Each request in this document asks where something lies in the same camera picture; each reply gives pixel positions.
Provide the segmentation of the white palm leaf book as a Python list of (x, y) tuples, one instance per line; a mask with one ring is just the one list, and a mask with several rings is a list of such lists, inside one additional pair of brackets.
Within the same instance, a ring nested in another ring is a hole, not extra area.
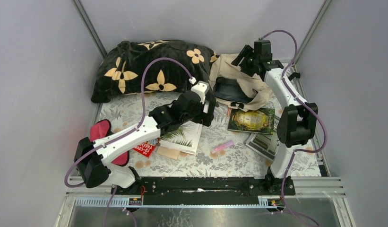
[(195, 155), (202, 132), (202, 124), (187, 122), (177, 130), (163, 135), (160, 146)]

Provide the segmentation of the beige canvas student bag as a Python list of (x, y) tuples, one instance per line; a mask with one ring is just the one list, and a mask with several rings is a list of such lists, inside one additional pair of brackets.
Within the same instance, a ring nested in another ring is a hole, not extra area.
[(258, 110), (269, 103), (273, 96), (269, 86), (260, 79), (241, 72), (231, 62), (238, 54), (214, 54), (211, 56), (209, 84), (216, 101), (232, 109)]

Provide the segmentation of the green forest cover book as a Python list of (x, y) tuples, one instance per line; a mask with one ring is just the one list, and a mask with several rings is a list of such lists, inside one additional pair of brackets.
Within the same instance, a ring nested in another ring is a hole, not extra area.
[(230, 131), (250, 132), (272, 135), (274, 133), (275, 110), (260, 108), (243, 111), (233, 109), (230, 113), (227, 129)]

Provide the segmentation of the grey photo cover book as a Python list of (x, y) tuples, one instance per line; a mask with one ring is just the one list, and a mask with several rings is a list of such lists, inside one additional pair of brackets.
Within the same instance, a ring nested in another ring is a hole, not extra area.
[(272, 134), (269, 135), (261, 133), (252, 133), (244, 143), (247, 147), (272, 162), (276, 157), (276, 153), (280, 145), (276, 132), (279, 120), (280, 118), (275, 116), (274, 130)]

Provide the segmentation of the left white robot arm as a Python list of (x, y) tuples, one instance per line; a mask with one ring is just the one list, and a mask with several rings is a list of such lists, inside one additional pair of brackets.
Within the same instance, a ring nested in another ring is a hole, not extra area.
[(133, 171), (113, 164), (121, 154), (151, 139), (176, 131), (187, 122), (210, 126), (214, 118), (216, 98), (212, 90), (195, 86), (173, 100), (144, 114), (140, 121), (118, 133), (91, 141), (88, 137), (78, 142), (74, 163), (86, 188), (110, 182), (128, 194), (139, 191), (140, 182)]

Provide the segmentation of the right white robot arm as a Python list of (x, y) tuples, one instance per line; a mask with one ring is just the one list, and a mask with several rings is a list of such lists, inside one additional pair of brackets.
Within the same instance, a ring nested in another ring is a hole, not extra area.
[(266, 192), (276, 195), (288, 183), (295, 153), (315, 135), (318, 106), (299, 94), (286, 76), (286, 68), (272, 59), (269, 40), (255, 41), (253, 47), (245, 45), (232, 65), (249, 76), (259, 75), (283, 108), (276, 130), (280, 147), (263, 181)]

